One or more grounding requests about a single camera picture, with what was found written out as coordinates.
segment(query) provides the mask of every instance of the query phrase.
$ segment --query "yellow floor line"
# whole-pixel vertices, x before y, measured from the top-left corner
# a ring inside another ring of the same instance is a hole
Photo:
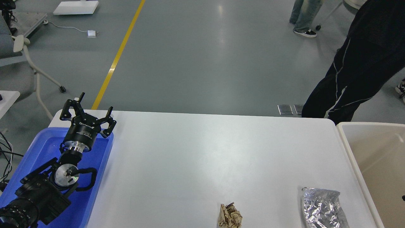
[[[141,12],[144,3],[145,3],[145,0],[142,0],[141,3],[139,4],[138,9],[136,10],[135,16],[132,19],[131,24],[129,25],[129,28],[128,28],[126,34],[125,34],[125,37],[122,40],[121,46],[119,47],[118,52],[115,55],[114,61],[111,64],[110,70],[108,71],[108,74],[105,77],[104,82],[103,82],[103,84],[102,84],[102,86],[100,88],[100,91],[98,92],[98,95],[97,95],[97,97],[96,97],[96,99],[95,99],[95,101],[93,103],[93,106],[92,106],[93,110],[97,109],[98,105],[101,102],[101,99],[102,99],[102,97],[104,95],[104,92],[107,89],[108,84],[110,83],[111,77],[113,76],[115,68],[116,68],[116,66],[118,64],[119,58],[121,57],[122,52],[124,51],[125,45],[126,45],[126,43],[128,41],[129,36],[131,35],[132,29],[134,28],[135,22],[138,19],[139,13]]]

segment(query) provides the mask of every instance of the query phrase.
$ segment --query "chair wheel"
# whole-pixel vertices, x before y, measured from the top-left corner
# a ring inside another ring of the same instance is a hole
[[[65,93],[66,92],[66,88],[64,86],[59,87],[59,91],[61,93]]]

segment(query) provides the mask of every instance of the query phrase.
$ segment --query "black pants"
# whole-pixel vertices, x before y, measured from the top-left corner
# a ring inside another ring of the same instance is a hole
[[[334,61],[308,97],[302,117],[349,122],[359,105],[371,99],[394,74],[405,67],[405,42],[386,50],[360,39],[346,39]]]

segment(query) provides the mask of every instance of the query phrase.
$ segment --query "beige container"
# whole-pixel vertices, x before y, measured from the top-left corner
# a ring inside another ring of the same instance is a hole
[[[351,122],[337,129],[377,226],[403,227],[405,125]]]

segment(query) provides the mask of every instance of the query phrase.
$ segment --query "metal floor plate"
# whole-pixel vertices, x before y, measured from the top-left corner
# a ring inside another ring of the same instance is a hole
[[[303,107],[303,105],[294,105],[295,113],[299,116],[302,115]]]
[[[281,116],[292,116],[292,109],[290,105],[277,105]]]

